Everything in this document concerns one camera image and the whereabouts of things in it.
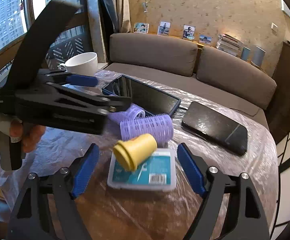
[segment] brown cabinet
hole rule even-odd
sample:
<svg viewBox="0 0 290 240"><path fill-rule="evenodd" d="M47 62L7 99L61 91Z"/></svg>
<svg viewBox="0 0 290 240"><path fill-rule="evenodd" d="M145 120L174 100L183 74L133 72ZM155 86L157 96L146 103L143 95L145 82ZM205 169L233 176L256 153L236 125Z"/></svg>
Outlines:
<svg viewBox="0 0 290 240"><path fill-rule="evenodd" d="M265 115L269 130L278 143L290 132L290 45L285 42L272 78L277 89Z"/></svg>

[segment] yellow cup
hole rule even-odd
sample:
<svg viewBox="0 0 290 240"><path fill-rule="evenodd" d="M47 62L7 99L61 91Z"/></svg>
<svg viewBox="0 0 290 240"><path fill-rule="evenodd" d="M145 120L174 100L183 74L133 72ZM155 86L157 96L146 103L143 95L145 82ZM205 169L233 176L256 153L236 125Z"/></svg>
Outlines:
<svg viewBox="0 0 290 240"><path fill-rule="evenodd" d="M157 149L155 138L149 133L129 141L117 141L113 147L116 160L126 171L135 171Z"/></svg>

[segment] white mug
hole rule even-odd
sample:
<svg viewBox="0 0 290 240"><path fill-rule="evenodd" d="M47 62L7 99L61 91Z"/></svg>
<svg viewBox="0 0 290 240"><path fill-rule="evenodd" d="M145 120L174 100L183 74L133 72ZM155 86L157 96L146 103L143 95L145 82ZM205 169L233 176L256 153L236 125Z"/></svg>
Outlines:
<svg viewBox="0 0 290 240"><path fill-rule="evenodd" d="M97 72L97 54L86 52L76 55L64 63L59 64L59 69L66 69L79 75L93 76Z"/></svg>

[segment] wall switch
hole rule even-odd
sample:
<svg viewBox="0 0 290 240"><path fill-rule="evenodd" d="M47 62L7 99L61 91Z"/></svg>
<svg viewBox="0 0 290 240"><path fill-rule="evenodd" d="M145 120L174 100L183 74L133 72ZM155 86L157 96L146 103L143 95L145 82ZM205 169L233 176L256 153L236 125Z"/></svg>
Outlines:
<svg viewBox="0 0 290 240"><path fill-rule="evenodd" d="M275 23L272 23L272 30L274 32L277 32L278 31L278 26Z"/></svg>

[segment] purple hair roller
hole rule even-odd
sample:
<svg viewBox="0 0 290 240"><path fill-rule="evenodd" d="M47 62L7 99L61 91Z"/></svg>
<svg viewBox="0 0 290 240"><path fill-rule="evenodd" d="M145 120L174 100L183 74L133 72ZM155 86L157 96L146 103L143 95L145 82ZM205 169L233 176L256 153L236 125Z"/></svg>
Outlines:
<svg viewBox="0 0 290 240"><path fill-rule="evenodd" d="M120 127L123 141L150 133L157 143L164 143L174 134L173 122L168 114L124 120L120 123Z"/></svg>
<svg viewBox="0 0 290 240"><path fill-rule="evenodd" d="M108 118L117 124L120 124L124 120L134 120L137 117L145 117L145 111L135 104L131 104L127 111L110 113L108 115Z"/></svg>

